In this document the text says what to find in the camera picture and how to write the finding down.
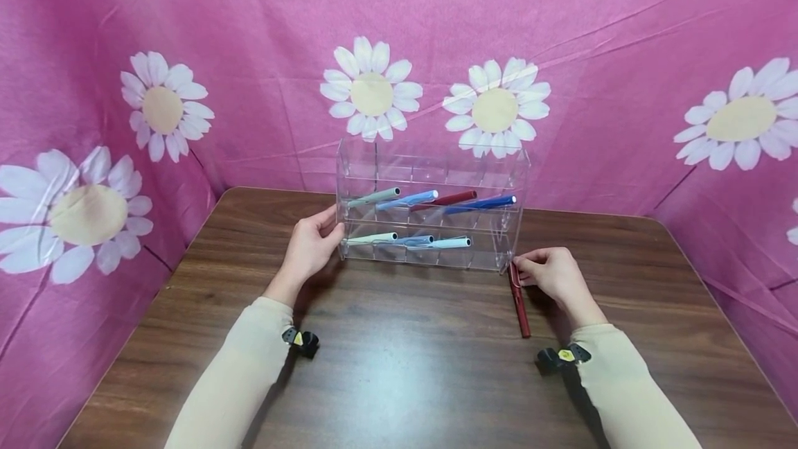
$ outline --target pink fabric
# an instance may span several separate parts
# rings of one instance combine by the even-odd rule
[[[798,227],[798,152],[713,170],[674,158],[684,144],[673,141],[690,107],[729,91],[742,68],[777,58],[798,68],[795,0],[0,0],[0,9],[0,165],[35,169],[49,150],[78,165],[108,146],[114,164],[132,158],[153,204],[142,250],[108,275],[93,263],[55,285],[52,266],[0,271],[0,448],[54,447],[222,191],[335,190],[348,123],[330,116],[320,85],[325,70],[342,69],[336,48],[352,51],[359,35],[389,44],[390,62],[409,60],[407,82],[423,87],[393,138],[453,157],[472,151],[446,130],[452,85],[489,60],[535,62],[551,111],[530,120],[536,138],[524,142],[526,206],[663,222],[798,414],[798,248],[786,235]],[[153,161],[152,143],[140,149],[121,97],[120,72],[138,76],[130,58],[149,51],[187,65],[208,93],[196,101],[215,113],[177,162],[168,150]]]

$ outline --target beige sleeve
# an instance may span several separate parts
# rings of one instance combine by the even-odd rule
[[[624,332],[598,324],[579,328],[571,340],[592,355],[578,365],[579,376],[612,449],[700,448]]]
[[[266,297],[245,308],[178,414],[166,449],[238,449],[285,364],[291,308]]]

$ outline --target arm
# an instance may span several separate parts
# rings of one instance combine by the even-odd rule
[[[539,249],[515,264],[567,314],[572,341],[592,359],[578,365],[582,386],[613,449],[700,449],[687,423],[649,374],[626,334],[608,323],[565,248]]]
[[[237,449],[283,370],[294,302],[343,238],[335,207],[297,223],[283,266],[263,295],[245,308],[191,390],[166,449]]]

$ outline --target pink backdrop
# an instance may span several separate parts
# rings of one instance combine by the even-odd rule
[[[798,413],[797,9],[0,0],[0,447],[56,445],[222,191],[331,192],[348,133],[657,218]]]

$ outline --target hand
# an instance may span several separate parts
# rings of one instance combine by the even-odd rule
[[[536,249],[513,261],[519,271],[531,277],[532,281],[521,281],[521,285],[537,285],[568,314],[574,328],[607,322],[567,248]]]
[[[344,224],[335,224],[334,204],[300,219],[288,241],[283,265],[263,296],[293,307],[301,286],[327,264],[343,238]]]

